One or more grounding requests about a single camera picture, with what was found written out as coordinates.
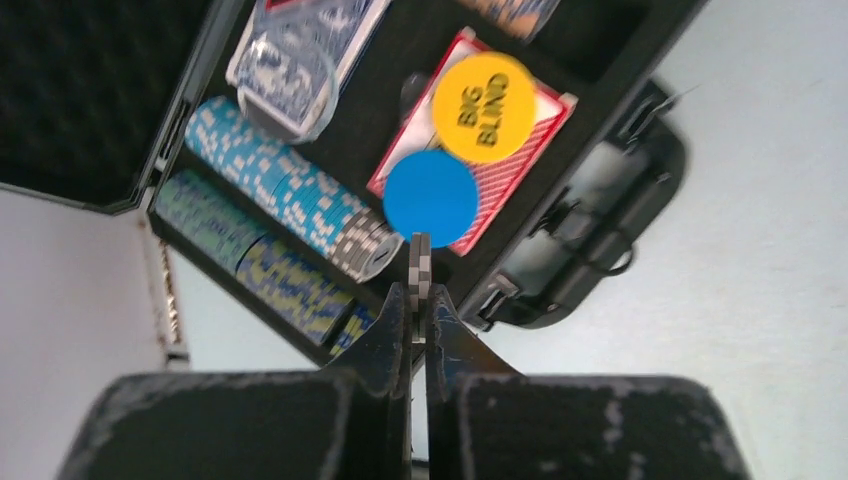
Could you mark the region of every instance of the poker chip case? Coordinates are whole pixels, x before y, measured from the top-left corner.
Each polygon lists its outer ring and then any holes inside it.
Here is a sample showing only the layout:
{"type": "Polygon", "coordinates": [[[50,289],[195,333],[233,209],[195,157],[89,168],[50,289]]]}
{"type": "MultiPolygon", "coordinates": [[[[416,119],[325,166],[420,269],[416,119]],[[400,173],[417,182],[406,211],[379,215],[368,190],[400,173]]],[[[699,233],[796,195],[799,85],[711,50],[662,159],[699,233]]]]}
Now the poker chip case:
{"type": "MultiPolygon", "coordinates": [[[[462,257],[448,249],[434,251],[433,280],[447,285],[464,317],[477,318],[493,294],[491,284],[504,259],[550,216],[590,151],[621,128],[650,74],[703,3],[561,0],[535,39],[525,44],[455,0],[393,0],[348,78],[327,128],[317,140],[294,148],[380,213],[380,200],[366,184],[401,126],[401,88],[414,74],[432,73],[453,38],[468,27],[555,91],[576,96],[573,116],[479,243],[462,257]]],[[[376,278],[357,283],[185,147],[186,125],[199,105],[217,96],[235,99],[224,72],[253,4],[2,2],[0,182],[16,192],[102,214],[147,208],[160,238],[323,364],[351,319],[378,311],[392,282],[406,278],[408,246],[376,278]],[[312,266],[309,275],[323,275],[349,295],[338,321],[322,335],[308,335],[298,328],[297,318],[283,318],[282,310],[239,281],[238,262],[216,260],[164,221],[153,204],[163,185],[180,175],[202,180],[244,212],[258,232],[253,243],[262,237],[273,239],[269,249],[274,242],[285,245],[312,266]],[[149,190],[154,191],[153,203],[147,205],[142,200],[149,190]]],[[[673,135],[665,126],[661,131],[673,135]]],[[[638,237],[670,201],[682,167],[673,175],[662,187],[663,200],[641,214],[644,221],[634,224],[630,236],[638,237]]],[[[617,258],[615,252],[605,255],[611,261],[617,258]]],[[[580,291],[572,299],[575,307],[600,278],[584,276],[582,283],[569,287],[580,291]]],[[[561,293],[564,287],[558,288],[561,293]]]]}

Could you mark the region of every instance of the yellow disc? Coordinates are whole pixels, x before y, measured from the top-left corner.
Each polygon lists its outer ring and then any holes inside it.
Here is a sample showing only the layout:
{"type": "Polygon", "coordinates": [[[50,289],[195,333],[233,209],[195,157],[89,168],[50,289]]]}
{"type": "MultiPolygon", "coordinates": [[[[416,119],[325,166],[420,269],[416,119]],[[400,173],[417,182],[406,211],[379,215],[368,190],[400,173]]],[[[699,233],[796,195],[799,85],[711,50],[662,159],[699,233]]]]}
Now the yellow disc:
{"type": "Polygon", "coordinates": [[[445,73],[433,94],[433,124],[447,151],[470,163],[515,153],[536,123],[536,87],[509,55],[472,55],[445,73]]]}

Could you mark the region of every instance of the white table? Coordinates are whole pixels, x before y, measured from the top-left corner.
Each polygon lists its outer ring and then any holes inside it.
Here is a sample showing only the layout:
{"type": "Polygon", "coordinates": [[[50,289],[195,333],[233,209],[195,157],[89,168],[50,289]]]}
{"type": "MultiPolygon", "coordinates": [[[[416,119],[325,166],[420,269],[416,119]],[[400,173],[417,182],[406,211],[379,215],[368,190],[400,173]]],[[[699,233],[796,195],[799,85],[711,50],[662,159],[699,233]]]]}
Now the white table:
{"type": "MultiPolygon", "coordinates": [[[[723,405],[756,478],[845,478],[846,42],[843,0],[713,0],[658,72],[698,87],[670,116],[690,167],[633,270],[553,327],[481,338],[526,373],[690,377],[723,405]]],[[[195,369],[314,368],[175,263],[195,369]]],[[[425,456],[423,375],[414,389],[425,456]]]]}

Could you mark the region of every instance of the case lid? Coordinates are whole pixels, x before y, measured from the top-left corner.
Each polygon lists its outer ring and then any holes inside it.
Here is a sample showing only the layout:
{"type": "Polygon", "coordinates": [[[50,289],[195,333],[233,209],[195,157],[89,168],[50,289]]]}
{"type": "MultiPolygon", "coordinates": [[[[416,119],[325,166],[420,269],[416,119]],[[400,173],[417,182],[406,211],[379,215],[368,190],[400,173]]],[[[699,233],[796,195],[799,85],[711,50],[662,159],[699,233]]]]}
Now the case lid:
{"type": "Polygon", "coordinates": [[[188,110],[183,73],[218,3],[0,2],[2,186],[104,213],[137,206],[188,110]]]}

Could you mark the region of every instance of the blue playing card deck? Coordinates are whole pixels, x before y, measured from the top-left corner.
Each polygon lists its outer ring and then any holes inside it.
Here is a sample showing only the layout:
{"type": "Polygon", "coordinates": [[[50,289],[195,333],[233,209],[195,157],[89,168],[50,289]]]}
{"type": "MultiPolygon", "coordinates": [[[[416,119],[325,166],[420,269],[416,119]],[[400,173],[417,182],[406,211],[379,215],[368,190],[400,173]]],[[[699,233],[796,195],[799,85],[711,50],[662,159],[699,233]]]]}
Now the blue playing card deck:
{"type": "Polygon", "coordinates": [[[390,1],[258,0],[226,73],[242,110],[261,109],[291,143],[316,137],[390,1]]]}

